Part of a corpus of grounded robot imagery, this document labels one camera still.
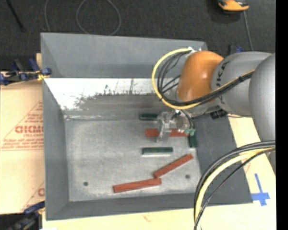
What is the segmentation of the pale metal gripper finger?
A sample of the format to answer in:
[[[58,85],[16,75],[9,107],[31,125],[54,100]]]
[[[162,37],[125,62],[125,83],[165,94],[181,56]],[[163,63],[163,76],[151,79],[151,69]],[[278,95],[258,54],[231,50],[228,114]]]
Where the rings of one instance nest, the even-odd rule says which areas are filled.
[[[163,139],[168,139],[170,137],[170,134],[172,132],[172,123],[165,123],[164,124],[164,130],[163,130]]]
[[[164,124],[168,123],[168,114],[167,113],[161,113],[157,116],[158,121],[158,135],[156,138],[156,142],[166,141],[167,139],[163,139],[163,130],[164,130]]]

